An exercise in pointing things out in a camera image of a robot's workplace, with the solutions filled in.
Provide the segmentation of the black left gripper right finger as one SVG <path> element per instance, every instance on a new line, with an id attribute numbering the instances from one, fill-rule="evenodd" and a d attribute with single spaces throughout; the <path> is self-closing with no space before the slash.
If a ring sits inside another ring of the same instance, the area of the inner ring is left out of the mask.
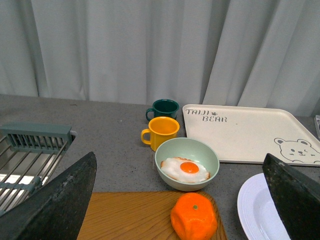
<path id="1" fill-rule="evenodd" d="M 320 238 L 320 184 L 267 153 L 262 171 L 277 213 L 292 240 Z"/>

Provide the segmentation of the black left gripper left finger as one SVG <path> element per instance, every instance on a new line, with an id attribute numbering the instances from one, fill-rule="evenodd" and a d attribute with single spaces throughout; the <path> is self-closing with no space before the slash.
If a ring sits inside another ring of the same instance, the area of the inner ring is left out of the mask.
<path id="1" fill-rule="evenodd" d="M 97 160 L 89 152 L 0 217 L 2 240 L 75 240 L 92 196 Z"/>

